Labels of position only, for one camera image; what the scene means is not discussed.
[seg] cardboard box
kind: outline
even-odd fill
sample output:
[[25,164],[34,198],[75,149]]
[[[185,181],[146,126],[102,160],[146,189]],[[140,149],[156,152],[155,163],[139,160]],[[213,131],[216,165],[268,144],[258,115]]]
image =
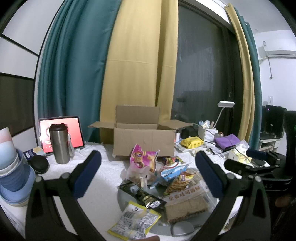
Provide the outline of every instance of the cardboard box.
[[143,151],[160,150],[158,156],[174,155],[177,129],[191,124],[170,120],[158,123],[159,107],[116,106],[116,122],[97,121],[89,127],[114,129],[113,155],[130,156],[135,144]]

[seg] curtain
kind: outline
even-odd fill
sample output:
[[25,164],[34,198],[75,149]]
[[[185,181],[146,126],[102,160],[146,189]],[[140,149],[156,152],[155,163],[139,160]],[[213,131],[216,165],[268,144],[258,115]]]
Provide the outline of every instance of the curtain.
[[238,138],[240,140],[245,139],[248,142],[251,135],[252,127],[253,127],[254,111],[255,111],[254,80],[253,80],[252,64],[251,64],[247,40],[233,5],[231,3],[228,4],[228,6],[225,7],[225,10],[232,22],[232,25],[234,27],[234,30],[237,36],[237,41],[239,43],[239,52],[241,57],[243,82],[244,82],[242,119],[241,119],[241,124],[239,128]]
[[255,44],[255,40],[254,40],[254,36],[251,30],[250,24],[244,21],[244,18],[240,16],[236,8],[234,9],[237,13],[242,29],[244,31],[244,35],[247,40],[251,64],[252,64],[255,109],[254,109],[253,129],[249,139],[249,146],[252,149],[256,149],[258,147],[259,138],[260,138],[261,118],[262,118],[262,97],[261,97],[260,67],[259,67],[259,61],[258,61],[258,53],[257,53],[257,47]]
[[[116,105],[159,106],[169,120],[178,42],[177,0],[123,0],[114,25],[100,121],[114,122]],[[112,130],[101,141],[113,143]]]
[[77,115],[87,128],[99,120],[107,52],[121,0],[66,0],[50,30],[42,57],[38,117]]

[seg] plastic bag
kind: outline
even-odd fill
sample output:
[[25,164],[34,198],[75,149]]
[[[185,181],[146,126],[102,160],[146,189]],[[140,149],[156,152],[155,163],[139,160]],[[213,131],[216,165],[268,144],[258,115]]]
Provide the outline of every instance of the plastic bag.
[[171,193],[163,198],[169,223],[176,223],[205,211],[210,213],[217,205],[201,174],[197,172],[185,190]]
[[165,163],[157,172],[157,179],[150,189],[156,187],[158,183],[163,186],[169,186],[175,177],[185,172],[189,166],[188,163],[182,161],[178,156],[164,157],[163,160]]
[[158,151],[143,151],[135,145],[130,158],[130,166],[126,173],[126,179],[132,181],[139,187],[147,190],[148,184],[152,184],[156,177],[154,175]]
[[182,146],[185,146],[187,149],[192,149],[201,146],[204,143],[199,137],[189,137],[180,142]]
[[120,220],[108,233],[123,240],[144,239],[160,217],[158,212],[130,201]]
[[190,180],[193,178],[193,176],[194,176],[194,174],[196,174],[196,172],[197,172],[196,168],[188,168],[185,172],[182,172],[167,187],[167,189],[165,190],[163,195],[167,196],[170,193],[186,189],[186,187],[190,183]]
[[140,204],[148,209],[158,210],[166,204],[166,201],[149,194],[132,182],[119,185],[119,188],[134,197]]

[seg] tumbler lid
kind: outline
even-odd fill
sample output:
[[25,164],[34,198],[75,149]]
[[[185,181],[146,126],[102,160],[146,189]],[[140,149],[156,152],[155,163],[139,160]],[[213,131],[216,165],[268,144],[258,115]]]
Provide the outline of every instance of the tumbler lid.
[[66,131],[68,128],[66,124],[51,124],[49,131]]

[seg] red screen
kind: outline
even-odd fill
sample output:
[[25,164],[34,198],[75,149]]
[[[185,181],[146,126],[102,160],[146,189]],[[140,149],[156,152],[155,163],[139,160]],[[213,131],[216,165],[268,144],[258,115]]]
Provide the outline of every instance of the red screen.
[[71,134],[71,141],[74,148],[82,147],[83,140],[80,132],[78,118],[64,118],[54,120],[41,120],[40,121],[40,141],[45,153],[52,152],[52,144],[50,143],[49,127],[51,124],[64,123],[68,126],[68,133]]

